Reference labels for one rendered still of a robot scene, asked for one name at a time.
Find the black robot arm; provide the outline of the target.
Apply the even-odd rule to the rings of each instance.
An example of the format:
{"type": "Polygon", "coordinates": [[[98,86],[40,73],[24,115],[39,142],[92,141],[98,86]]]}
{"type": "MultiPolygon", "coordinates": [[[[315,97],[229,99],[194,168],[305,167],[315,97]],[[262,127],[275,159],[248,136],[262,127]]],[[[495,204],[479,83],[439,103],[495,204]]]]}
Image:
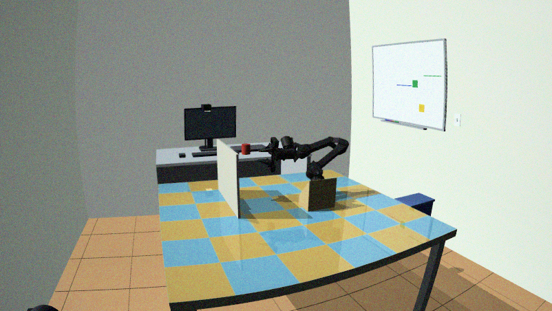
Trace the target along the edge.
{"type": "Polygon", "coordinates": [[[298,158],[304,159],[308,157],[312,152],[320,150],[324,147],[329,146],[333,148],[333,150],[330,151],[322,159],[320,159],[320,161],[312,161],[312,163],[308,165],[306,176],[308,177],[308,179],[310,179],[310,181],[325,179],[325,177],[323,176],[322,168],[324,168],[331,160],[333,160],[338,155],[345,153],[346,149],[349,146],[347,140],[333,137],[328,137],[312,144],[299,144],[293,142],[293,137],[284,136],[281,138],[281,142],[283,149],[287,150],[286,159],[293,159],[294,162],[296,162],[298,158]],[[336,145],[334,142],[337,142],[338,144],[336,145]]]}

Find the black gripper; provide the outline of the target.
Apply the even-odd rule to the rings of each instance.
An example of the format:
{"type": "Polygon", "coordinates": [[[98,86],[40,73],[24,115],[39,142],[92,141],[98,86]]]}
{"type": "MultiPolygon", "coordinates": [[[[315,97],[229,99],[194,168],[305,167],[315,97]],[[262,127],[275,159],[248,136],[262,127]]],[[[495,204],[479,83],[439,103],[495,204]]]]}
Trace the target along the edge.
{"type": "Polygon", "coordinates": [[[275,172],[275,163],[274,161],[283,160],[285,161],[287,158],[287,150],[286,149],[276,149],[279,147],[279,141],[276,139],[276,137],[271,137],[270,142],[267,147],[264,147],[263,149],[258,150],[259,152],[272,152],[271,159],[259,159],[258,162],[267,164],[268,170],[272,173],[275,172]],[[271,144],[271,143],[272,144],[271,144]]]}

